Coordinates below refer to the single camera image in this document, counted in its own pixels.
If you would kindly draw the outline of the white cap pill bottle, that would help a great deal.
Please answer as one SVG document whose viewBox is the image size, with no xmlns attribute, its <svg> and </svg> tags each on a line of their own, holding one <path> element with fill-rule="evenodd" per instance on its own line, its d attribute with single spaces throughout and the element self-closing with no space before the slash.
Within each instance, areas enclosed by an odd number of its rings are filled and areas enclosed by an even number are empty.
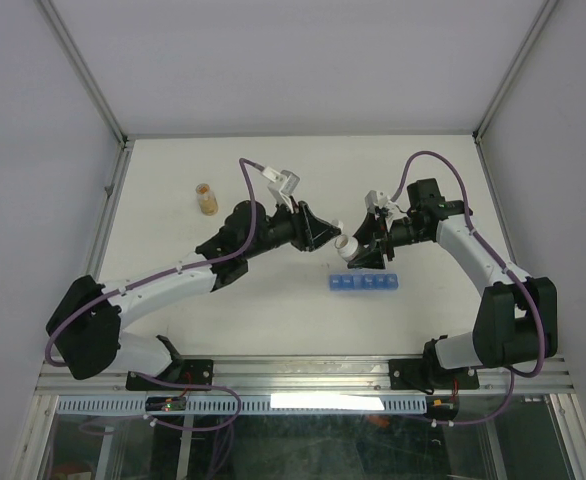
<svg viewBox="0 0 586 480">
<path fill-rule="evenodd" d="M 360 244 L 353 236 L 342 234 L 335 239 L 334 246 L 338 255 L 345 261 L 352 261 L 360 251 Z"/>
</svg>

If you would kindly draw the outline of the blue weekly pill organizer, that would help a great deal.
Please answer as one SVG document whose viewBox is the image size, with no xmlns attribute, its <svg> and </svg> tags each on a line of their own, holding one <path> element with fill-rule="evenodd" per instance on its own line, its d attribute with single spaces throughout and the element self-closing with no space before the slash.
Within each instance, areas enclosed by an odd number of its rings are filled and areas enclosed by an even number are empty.
<svg viewBox="0 0 586 480">
<path fill-rule="evenodd" d="M 395 291 L 399 279 L 394 273 L 335 273 L 328 277 L 330 291 Z"/>
</svg>

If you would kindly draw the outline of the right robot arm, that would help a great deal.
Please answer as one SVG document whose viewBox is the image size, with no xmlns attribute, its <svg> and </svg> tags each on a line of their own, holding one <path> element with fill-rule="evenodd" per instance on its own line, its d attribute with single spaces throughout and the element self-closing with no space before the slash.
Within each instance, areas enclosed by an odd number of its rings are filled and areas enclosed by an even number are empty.
<svg viewBox="0 0 586 480">
<path fill-rule="evenodd" d="M 508 263 L 470 226 L 462 200 L 448 201 L 435 179 L 408 187 L 409 209 L 402 213 L 380 191 L 368 193 L 364 221 L 352 236 L 335 241 L 350 269 L 364 269 L 361 287 L 379 285 L 380 271 L 399 247 L 434 242 L 448 252 L 480 295 L 471 331 L 443 335 L 425 343 L 420 358 L 389 363 L 391 387 L 431 394 L 437 389 L 476 389 L 475 369 L 514 369 L 531 361 L 528 377 L 558 350 L 557 289 L 547 277 L 535 278 Z"/>
</svg>

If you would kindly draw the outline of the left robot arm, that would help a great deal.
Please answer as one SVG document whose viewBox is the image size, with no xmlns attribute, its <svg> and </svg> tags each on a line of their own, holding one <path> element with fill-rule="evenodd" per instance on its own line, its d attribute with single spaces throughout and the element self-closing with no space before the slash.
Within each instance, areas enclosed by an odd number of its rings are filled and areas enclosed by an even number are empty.
<svg viewBox="0 0 586 480">
<path fill-rule="evenodd" d="M 318 218 L 303 201 L 279 205 L 273 215 L 258 202 L 241 202 L 212 238 L 172 267 L 137 280 L 76 279 L 46 325 L 61 356 L 56 365 L 76 380 L 112 368 L 148 376 L 165 389 L 183 383 L 189 371 L 171 341 L 139 337 L 128 332 L 129 325 L 187 297 L 231 285 L 247 273 L 253 257 L 283 245 L 313 252 L 340 233 L 339 223 Z"/>
</svg>

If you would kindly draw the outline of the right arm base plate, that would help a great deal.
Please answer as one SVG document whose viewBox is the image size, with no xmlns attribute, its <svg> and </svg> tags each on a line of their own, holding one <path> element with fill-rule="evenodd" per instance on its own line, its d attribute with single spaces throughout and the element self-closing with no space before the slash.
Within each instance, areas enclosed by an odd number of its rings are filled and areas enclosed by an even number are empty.
<svg viewBox="0 0 586 480">
<path fill-rule="evenodd" d="M 441 367 L 436 356 L 437 339 L 424 345 L 420 357 L 395 358 L 388 361 L 388 374 L 392 390 L 415 390 L 433 395 L 436 390 L 478 390 L 478 375 L 469 374 L 469 368 L 447 370 Z"/>
</svg>

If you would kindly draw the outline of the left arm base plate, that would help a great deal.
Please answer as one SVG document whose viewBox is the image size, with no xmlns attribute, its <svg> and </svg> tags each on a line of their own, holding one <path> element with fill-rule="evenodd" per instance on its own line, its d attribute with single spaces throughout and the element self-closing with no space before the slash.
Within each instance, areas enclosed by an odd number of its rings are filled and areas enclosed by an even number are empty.
<svg viewBox="0 0 586 480">
<path fill-rule="evenodd" d="M 152 382 L 137 372 L 129 372 L 127 391 L 183 390 L 186 385 L 208 386 L 212 384 L 214 361 L 204 358 L 185 358 L 173 361 Z"/>
</svg>

